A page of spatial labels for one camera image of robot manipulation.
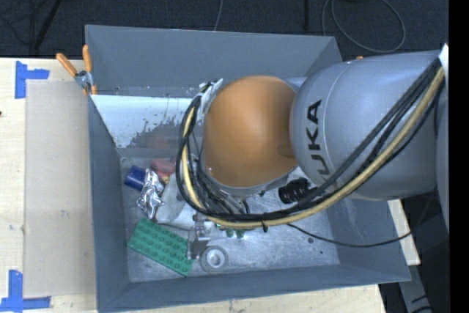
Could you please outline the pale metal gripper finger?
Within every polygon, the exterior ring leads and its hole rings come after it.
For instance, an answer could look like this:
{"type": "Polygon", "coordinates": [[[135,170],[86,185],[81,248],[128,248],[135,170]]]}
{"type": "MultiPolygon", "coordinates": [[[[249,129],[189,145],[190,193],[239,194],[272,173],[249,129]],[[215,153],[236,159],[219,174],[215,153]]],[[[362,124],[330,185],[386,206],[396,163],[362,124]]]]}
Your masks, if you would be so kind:
{"type": "Polygon", "coordinates": [[[210,228],[206,223],[195,224],[188,232],[186,243],[186,258],[199,258],[210,242],[210,228]]]}

